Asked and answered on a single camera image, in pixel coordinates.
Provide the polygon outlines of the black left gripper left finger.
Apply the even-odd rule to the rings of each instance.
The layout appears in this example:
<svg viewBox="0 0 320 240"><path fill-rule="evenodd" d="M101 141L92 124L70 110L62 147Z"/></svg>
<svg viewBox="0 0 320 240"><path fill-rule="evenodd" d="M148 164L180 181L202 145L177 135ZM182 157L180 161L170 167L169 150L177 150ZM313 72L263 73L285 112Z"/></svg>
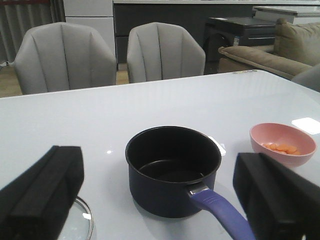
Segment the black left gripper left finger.
<svg viewBox="0 0 320 240"><path fill-rule="evenodd" d="M52 146L0 191L2 240L55 240L84 181L79 146Z"/></svg>

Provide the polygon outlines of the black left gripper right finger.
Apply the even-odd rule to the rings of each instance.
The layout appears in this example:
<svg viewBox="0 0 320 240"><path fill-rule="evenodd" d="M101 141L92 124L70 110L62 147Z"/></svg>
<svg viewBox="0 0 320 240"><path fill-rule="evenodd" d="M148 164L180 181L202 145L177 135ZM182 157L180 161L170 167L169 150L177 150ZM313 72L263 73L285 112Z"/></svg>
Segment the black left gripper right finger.
<svg viewBox="0 0 320 240"><path fill-rule="evenodd" d="M257 240L318 240L320 188L264 153L239 153L233 188Z"/></svg>

